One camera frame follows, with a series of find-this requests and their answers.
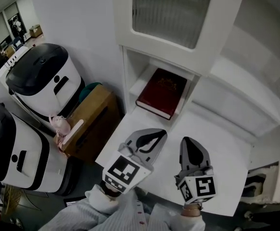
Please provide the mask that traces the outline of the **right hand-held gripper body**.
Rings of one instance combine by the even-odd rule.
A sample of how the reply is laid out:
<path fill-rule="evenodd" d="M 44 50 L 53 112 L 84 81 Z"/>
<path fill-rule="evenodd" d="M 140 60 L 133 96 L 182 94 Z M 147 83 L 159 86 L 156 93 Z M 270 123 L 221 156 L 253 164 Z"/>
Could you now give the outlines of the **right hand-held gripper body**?
<path fill-rule="evenodd" d="M 174 178 L 185 204 L 202 204 L 216 196 L 212 166 L 181 170 Z"/>

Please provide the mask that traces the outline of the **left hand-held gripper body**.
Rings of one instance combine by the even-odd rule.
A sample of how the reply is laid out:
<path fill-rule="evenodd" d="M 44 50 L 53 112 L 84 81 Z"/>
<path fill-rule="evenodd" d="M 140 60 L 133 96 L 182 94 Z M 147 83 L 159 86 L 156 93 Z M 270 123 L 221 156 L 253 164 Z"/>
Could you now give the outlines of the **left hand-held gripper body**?
<path fill-rule="evenodd" d="M 154 170 L 132 148 L 122 143 L 103 169 L 102 180 L 120 193 L 127 193 Z"/>

